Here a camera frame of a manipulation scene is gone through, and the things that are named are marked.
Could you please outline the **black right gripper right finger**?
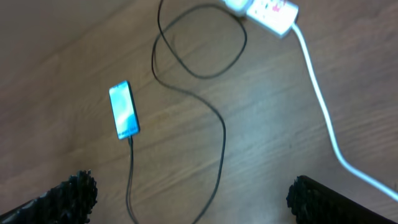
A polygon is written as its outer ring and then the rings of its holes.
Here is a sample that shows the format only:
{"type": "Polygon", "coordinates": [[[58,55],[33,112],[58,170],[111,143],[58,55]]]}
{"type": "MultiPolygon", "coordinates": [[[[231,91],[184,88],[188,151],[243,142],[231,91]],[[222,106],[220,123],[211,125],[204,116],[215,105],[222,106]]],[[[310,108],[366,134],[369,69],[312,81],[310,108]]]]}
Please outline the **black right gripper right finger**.
{"type": "Polygon", "coordinates": [[[397,224],[306,175],[295,179],[286,200],[297,224],[397,224]]]}

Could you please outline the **Galaxy S24+ smartphone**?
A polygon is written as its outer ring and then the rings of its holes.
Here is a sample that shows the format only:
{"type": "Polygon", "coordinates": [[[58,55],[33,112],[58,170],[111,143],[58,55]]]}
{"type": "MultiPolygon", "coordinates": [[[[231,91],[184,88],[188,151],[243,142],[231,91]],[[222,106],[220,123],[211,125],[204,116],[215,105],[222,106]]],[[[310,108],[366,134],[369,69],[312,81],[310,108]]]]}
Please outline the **Galaxy S24+ smartphone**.
{"type": "Polygon", "coordinates": [[[124,80],[112,86],[109,89],[109,99],[118,139],[126,139],[139,133],[141,129],[130,83],[124,80]]]}

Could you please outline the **white power strip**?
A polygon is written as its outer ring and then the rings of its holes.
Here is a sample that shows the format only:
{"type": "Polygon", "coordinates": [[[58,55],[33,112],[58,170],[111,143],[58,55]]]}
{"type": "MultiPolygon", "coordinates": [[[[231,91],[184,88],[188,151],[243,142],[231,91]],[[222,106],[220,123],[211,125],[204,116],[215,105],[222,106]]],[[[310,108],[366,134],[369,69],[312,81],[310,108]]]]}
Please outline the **white power strip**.
{"type": "Polygon", "coordinates": [[[292,28],[299,13],[299,7],[285,0],[254,0],[246,11],[248,18],[284,37],[292,28]]]}

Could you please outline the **white charger plug adapter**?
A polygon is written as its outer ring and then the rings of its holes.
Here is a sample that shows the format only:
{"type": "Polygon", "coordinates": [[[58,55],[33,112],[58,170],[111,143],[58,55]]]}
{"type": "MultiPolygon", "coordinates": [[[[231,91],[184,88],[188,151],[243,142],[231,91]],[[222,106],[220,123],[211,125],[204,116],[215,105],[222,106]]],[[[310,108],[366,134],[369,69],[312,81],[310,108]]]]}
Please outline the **white charger plug adapter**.
{"type": "Polygon", "coordinates": [[[236,15],[245,15],[246,11],[250,8],[253,0],[222,0],[226,7],[232,10],[236,15]]]}

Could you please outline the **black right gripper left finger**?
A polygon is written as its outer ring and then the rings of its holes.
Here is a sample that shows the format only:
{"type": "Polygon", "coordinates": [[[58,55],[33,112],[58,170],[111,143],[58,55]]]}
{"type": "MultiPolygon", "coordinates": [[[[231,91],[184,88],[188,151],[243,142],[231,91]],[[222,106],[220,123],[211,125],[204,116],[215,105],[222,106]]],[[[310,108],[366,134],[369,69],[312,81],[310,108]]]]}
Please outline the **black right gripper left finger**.
{"type": "Polygon", "coordinates": [[[80,170],[43,195],[2,214],[1,224],[86,224],[97,195],[91,171],[80,170]]]}

